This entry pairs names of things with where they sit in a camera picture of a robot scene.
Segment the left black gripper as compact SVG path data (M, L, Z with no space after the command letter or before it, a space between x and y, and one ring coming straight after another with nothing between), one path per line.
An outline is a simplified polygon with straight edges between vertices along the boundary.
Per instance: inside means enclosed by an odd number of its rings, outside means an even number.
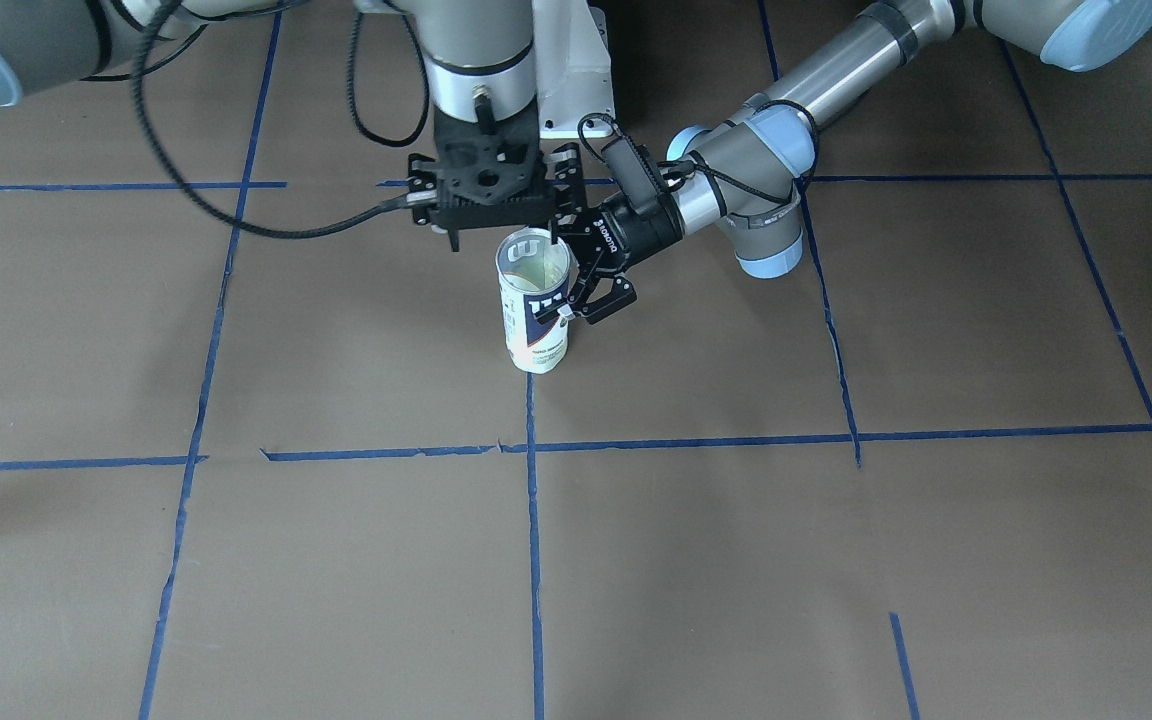
M617 194L591 209L584 200L561 202L548 232L550 245L594 251L594 260L577 260L571 291L556 305L559 324L579 318L593 325L634 304L637 291L626 270L675 245L684 237L684 223L669 195L636 210L626 194Z

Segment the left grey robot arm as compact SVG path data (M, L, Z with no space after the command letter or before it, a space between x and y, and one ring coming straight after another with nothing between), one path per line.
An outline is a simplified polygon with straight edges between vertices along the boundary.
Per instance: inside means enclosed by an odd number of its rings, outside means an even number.
M713 127L691 126L657 161L604 113L579 120L608 132L591 156L620 192L558 223L573 253L564 297L535 306L540 323L600 323L636 297L626 270L717 225L742 270L794 270L801 200L817 172L820 136L922 50L978 29L1070 71L1111 63L1152 29L1152 1L874 1L831 41Z

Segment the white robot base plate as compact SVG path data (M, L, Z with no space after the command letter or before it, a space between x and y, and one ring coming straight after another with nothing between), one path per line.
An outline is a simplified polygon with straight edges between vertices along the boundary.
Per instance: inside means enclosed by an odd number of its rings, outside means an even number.
M589 126L591 113L616 114L607 18L589 1L535 1L538 111L544 141L608 136L604 123Z

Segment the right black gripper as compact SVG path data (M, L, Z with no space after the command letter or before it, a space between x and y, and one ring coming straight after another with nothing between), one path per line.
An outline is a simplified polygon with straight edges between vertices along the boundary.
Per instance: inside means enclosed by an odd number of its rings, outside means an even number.
M414 223L448 234L453 251L460 250L460 232L545 227L561 202L588 205L579 143L550 152L550 184L538 106L498 120L493 132L444 109L435 109L434 119L435 159L420 152L407 156L407 204Z

